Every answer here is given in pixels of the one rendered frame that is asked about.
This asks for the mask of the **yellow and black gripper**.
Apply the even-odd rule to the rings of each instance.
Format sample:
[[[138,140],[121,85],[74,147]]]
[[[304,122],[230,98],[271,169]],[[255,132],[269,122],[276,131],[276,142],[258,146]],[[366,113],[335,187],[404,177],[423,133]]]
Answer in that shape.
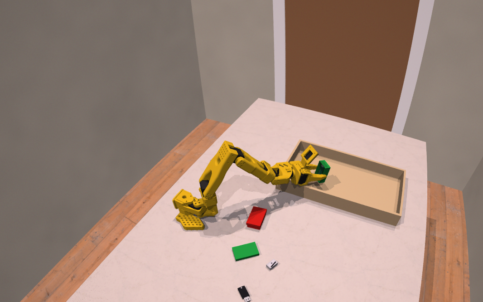
[[[308,184],[308,182],[323,180],[327,176],[324,174],[313,174],[310,170],[316,170],[317,165],[311,164],[311,162],[319,155],[317,151],[310,145],[302,154],[301,161],[290,161],[292,165],[293,177],[291,182],[300,186]]]

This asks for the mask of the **black usb flash drive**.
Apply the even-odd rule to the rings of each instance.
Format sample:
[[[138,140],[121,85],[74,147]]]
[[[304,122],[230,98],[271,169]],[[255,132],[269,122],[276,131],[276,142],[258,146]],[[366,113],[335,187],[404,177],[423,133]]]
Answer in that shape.
[[[238,289],[242,299],[245,300],[245,302],[251,301],[250,298],[249,298],[250,295],[249,295],[248,291],[246,290],[245,286],[239,287],[237,289]]]

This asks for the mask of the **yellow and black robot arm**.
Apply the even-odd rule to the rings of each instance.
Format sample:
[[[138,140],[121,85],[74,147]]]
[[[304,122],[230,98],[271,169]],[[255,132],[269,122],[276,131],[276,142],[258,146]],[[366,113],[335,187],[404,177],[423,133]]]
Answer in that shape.
[[[193,197],[190,192],[183,190],[174,199],[180,212],[176,220],[185,230],[203,230],[205,227],[199,218],[213,217],[218,213],[215,192],[232,163],[266,184],[288,184],[293,177],[292,165],[289,162],[276,163],[271,167],[266,161],[259,162],[241,148],[234,147],[233,143],[224,141],[199,178],[199,192],[202,198]]]

